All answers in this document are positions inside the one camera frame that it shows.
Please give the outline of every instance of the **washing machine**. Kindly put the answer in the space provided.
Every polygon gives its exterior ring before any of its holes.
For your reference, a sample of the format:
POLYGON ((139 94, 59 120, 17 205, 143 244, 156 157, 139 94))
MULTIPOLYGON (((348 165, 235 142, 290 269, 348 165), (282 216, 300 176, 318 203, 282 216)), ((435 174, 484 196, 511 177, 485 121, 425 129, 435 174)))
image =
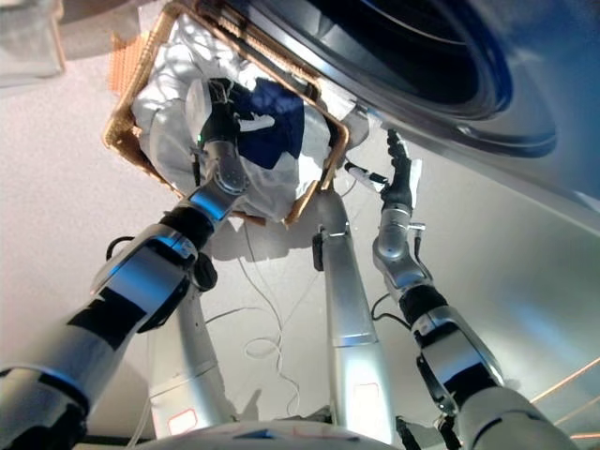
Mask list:
POLYGON ((600 233, 600 3, 229 0, 408 140, 600 233))

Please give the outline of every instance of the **wicker basket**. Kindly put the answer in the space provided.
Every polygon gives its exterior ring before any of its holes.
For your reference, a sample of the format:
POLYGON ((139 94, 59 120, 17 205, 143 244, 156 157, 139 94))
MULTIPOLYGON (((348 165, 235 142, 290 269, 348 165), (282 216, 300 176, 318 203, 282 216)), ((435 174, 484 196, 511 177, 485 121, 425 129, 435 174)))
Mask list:
MULTIPOLYGON (((140 129, 136 127, 131 104, 148 83, 158 47, 168 41, 175 21, 184 13, 208 30, 215 38, 229 45, 245 59, 259 66, 274 80, 319 110, 325 119, 337 129, 337 141, 332 146, 332 151, 326 161, 323 162, 324 170, 321 180, 315 180, 307 192, 295 201, 291 213, 284 220, 286 224, 294 223, 302 214, 314 192, 318 188, 326 189, 331 184, 338 160, 342 158, 348 143, 348 129, 317 104, 320 94, 317 83, 318 72, 308 67, 293 53, 288 52, 252 24, 244 22, 244 18, 231 9, 214 10, 201 5, 200 2, 191 7, 180 2, 171 2, 165 6, 146 41, 127 90, 112 111, 111 118, 102 135, 102 141, 127 161, 173 189, 158 174, 140 148, 138 140, 140 129), (280 67, 285 67, 286 72, 283 73, 279 69, 280 67), (301 80, 306 84, 302 83, 301 89, 299 83, 294 80, 301 80)), ((179 196, 183 196, 181 192, 175 192, 179 196)), ((254 222, 264 223, 264 219, 258 217, 249 217, 243 213, 237 213, 237 215, 254 222)))

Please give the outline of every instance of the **white cloth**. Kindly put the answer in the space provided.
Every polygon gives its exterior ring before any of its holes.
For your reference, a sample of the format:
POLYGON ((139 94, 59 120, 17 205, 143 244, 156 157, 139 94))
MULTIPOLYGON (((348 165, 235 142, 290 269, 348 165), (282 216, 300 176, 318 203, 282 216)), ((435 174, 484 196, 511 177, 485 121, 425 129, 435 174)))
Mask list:
MULTIPOLYGON (((131 107, 142 129, 141 149, 176 189, 188 194, 195 188, 193 151, 210 115, 203 80, 229 78, 252 90, 258 77, 269 78, 187 15, 178 19, 170 41, 158 50, 148 84, 131 107)), ((304 113, 298 159, 283 152, 275 167, 267 170, 242 157, 249 187, 245 201, 238 205, 240 210, 281 221, 290 213, 293 202, 321 178, 329 151, 329 130, 323 116, 306 103, 304 113)), ((268 123, 267 116, 263 124, 268 123)))

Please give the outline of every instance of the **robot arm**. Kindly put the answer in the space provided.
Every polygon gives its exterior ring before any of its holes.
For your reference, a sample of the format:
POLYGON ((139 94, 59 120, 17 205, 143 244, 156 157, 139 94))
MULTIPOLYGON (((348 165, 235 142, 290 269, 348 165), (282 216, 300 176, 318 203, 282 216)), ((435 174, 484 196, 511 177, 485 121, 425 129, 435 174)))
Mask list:
POLYGON ((421 350, 417 367, 433 401, 444 414, 457 417, 466 448, 575 449, 525 397, 503 387, 492 352, 435 289, 418 255, 411 255, 408 232, 422 228, 411 224, 411 162, 393 131, 388 144, 396 173, 382 192, 373 260, 421 350))
POLYGON ((161 326, 186 296, 200 252, 246 190, 228 105, 202 129, 206 181, 98 272, 90 303, 0 369, 0 448, 67 449, 136 333, 161 326))

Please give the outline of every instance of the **navy blue cloth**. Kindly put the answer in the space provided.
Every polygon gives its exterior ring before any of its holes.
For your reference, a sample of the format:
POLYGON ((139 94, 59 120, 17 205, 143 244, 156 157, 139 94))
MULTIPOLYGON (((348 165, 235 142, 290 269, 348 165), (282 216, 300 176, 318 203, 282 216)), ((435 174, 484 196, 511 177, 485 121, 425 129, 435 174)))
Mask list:
POLYGON ((304 103, 299 96, 276 82, 259 78, 251 92, 236 84, 230 100, 242 118, 249 119, 250 113, 256 113, 275 119, 272 127, 240 134, 240 155, 265 169, 273 169, 283 152, 298 159, 304 134, 304 103))

